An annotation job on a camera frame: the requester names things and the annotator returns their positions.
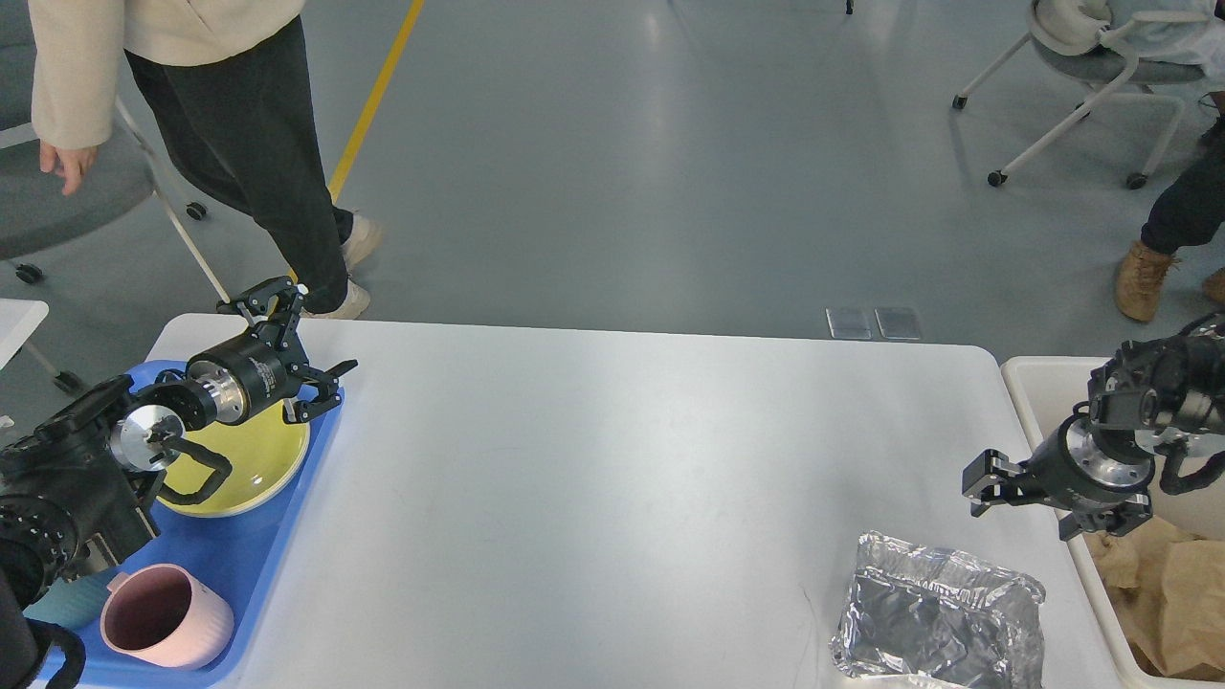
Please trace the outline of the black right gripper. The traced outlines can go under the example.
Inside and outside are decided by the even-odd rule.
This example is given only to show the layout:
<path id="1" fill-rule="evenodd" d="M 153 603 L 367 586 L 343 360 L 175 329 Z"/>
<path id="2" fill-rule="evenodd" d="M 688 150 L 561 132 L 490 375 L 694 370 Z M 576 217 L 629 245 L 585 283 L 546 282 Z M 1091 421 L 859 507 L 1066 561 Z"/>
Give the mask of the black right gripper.
<path id="1" fill-rule="evenodd" d="M 1068 417 L 1024 465 L 986 449 L 962 470 L 971 519 L 996 505 L 1047 504 L 1068 515 L 1058 539 L 1106 533 L 1122 537 L 1152 519 L 1149 485 L 1155 454 L 1136 432 L 1102 432 L 1089 417 Z"/>

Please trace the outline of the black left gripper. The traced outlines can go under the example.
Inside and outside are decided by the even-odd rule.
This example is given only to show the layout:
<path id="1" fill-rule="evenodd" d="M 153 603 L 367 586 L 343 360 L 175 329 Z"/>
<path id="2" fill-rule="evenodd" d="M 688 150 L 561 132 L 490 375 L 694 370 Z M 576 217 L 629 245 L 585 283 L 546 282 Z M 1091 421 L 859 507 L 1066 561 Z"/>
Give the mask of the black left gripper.
<path id="1" fill-rule="evenodd" d="M 359 362 L 341 360 L 328 370 L 307 365 L 296 337 L 307 295 L 292 278 L 270 278 L 217 302 L 217 314 L 243 318 L 249 331 L 187 360 L 187 378 L 209 394 L 217 422 L 245 422 L 284 401 L 281 419 L 294 425 L 341 406 L 341 378 Z"/>

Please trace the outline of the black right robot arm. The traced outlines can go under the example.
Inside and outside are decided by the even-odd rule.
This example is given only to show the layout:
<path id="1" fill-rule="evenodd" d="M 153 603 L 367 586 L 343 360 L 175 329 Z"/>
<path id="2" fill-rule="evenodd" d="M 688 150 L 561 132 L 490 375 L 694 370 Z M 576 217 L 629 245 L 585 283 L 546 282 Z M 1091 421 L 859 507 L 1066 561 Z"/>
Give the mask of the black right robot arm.
<path id="1" fill-rule="evenodd" d="M 967 465 L 962 493 L 980 519 L 996 505 L 1062 511 L 1058 537 L 1122 537 L 1152 519 L 1150 487 L 1182 497 L 1223 476 L 1223 454 L 1186 474 L 1199 436 L 1223 436 L 1223 313 L 1187 322 L 1167 340 L 1129 340 L 1093 369 L 1087 398 L 1038 445 L 1011 462 L 986 449 Z"/>

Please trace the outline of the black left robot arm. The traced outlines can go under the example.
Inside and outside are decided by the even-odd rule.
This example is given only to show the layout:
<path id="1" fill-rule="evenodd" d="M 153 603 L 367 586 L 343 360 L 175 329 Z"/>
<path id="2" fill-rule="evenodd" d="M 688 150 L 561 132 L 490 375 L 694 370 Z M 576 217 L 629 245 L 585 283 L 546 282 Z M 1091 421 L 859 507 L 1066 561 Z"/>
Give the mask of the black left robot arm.
<path id="1" fill-rule="evenodd" d="M 50 688 L 78 685 L 86 646 L 77 633 L 24 611 L 56 580 L 121 566 L 159 536 L 156 501 L 196 505 L 232 481 L 232 459 L 191 440 L 281 407 L 303 424 L 341 406 L 345 359 L 312 367 L 298 326 L 306 289 L 263 280 L 224 314 L 247 327 L 202 349 L 147 387 L 127 375 L 91 387 L 34 432 L 2 449 L 2 685 L 29 687 L 53 651 L 64 662 Z"/>

